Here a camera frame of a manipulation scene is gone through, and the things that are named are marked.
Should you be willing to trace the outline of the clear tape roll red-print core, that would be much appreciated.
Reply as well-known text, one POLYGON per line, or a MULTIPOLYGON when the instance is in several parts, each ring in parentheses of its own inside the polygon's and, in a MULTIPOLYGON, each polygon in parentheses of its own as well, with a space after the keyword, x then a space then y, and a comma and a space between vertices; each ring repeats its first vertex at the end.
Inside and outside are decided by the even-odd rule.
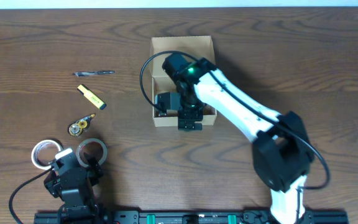
POLYGON ((90 143, 93 143, 93 142, 98 143, 98 144, 101 146, 102 150, 103 150, 103 155, 102 155, 101 159, 98 161, 98 164, 101 166, 101 165, 105 162, 105 160, 106 160, 106 158, 107 158, 108 149, 107 149, 107 146, 105 145, 105 143, 103 143, 101 140, 96 139, 96 138, 86 139, 86 140, 82 141, 82 142, 78 145, 78 147, 77 147, 77 149, 76 149, 76 152, 75 152, 76 158, 77 158, 77 160, 78 160, 80 166, 82 166, 82 167, 87 168, 87 167, 90 166, 90 164, 89 164, 89 163, 85 164, 85 162, 82 160, 82 158, 81 158, 81 151, 82 151, 82 149, 83 149, 86 145, 88 145, 88 144, 90 144, 90 143))

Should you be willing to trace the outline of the white-core clear tape roll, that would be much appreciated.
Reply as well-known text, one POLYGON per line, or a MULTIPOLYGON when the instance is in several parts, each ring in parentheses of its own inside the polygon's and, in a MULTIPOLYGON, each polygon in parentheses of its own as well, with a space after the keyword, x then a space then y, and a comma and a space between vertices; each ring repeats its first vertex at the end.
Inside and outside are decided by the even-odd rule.
POLYGON ((31 152, 31 161, 32 161, 33 165, 38 169, 48 170, 51 168, 51 165, 45 165, 45 164, 41 163, 39 160, 40 151, 45 149, 47 146, 55 146, 57 148, 58 152, 63 150, 61 144, 59 144, 56 141, 51 140, 51 139, 46 139, 46 140, 42 140, 42 141, 38 142, 34 146, 32 152, 31 152))

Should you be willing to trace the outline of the yellow correction tape dispenser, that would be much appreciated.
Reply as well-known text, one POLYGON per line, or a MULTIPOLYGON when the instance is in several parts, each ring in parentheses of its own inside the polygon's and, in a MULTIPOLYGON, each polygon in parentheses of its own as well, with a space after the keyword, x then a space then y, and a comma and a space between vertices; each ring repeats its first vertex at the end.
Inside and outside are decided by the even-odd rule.
POLYGON ((95 113, 85 116, 68 126, 68 133, 71 136, 77 137, 83 134, 89 127, 91 120, 96 116, 95 113))

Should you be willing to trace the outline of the cardboard box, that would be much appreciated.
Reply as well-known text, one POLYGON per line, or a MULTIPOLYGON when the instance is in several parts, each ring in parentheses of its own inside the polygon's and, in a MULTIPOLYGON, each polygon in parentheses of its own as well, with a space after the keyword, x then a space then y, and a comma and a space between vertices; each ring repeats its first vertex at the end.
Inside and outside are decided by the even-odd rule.
MULTIPOLYGON (((204 57, 215 63, 213 40, 210 36, 184 36, 184 37, 153 37, 151 38, 150 54, 177 50, 188 53, 196 58, 204 57)), ((152 77, 152 97, 159 93, 175 92, 176 86, 170 77, 163 71, 162 64, 167 56, 161 55, 149 63, 148 70, 152 77)), ((160 115, 154 108, 153 121, 155 127, 178 126, 178 113, 168 110, 166 115, 160 115)))

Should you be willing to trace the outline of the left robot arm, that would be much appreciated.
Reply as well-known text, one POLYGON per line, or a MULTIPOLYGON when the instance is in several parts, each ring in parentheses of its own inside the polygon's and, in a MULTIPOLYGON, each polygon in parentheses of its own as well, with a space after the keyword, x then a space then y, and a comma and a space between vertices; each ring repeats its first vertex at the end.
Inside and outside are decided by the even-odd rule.
POLYGON ((88 163, 82 166, 71 149, 59 152, 44 180, 49 193, 64 202, 69 221, 93 220, 99 213, 93 186, 99 183, 103 172, 95 157, 88 154, 85 157, 88 163))

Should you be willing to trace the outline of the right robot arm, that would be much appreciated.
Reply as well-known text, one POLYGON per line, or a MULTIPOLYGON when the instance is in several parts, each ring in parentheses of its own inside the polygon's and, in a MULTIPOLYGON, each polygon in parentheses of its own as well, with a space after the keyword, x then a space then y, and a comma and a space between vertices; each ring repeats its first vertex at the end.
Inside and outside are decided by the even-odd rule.
POLYGON ((205 58, 179 51, 167 55, 162 69, 177 90, 156 96, 158 110, 176 110, 180 129, 200 129, 205 105, 219 111, 252 143, 254 170, 272 194, 273 218, 279 223, 300 221, 305 213, 302 190, 314 159, 300 117, 256 102, 205 58))

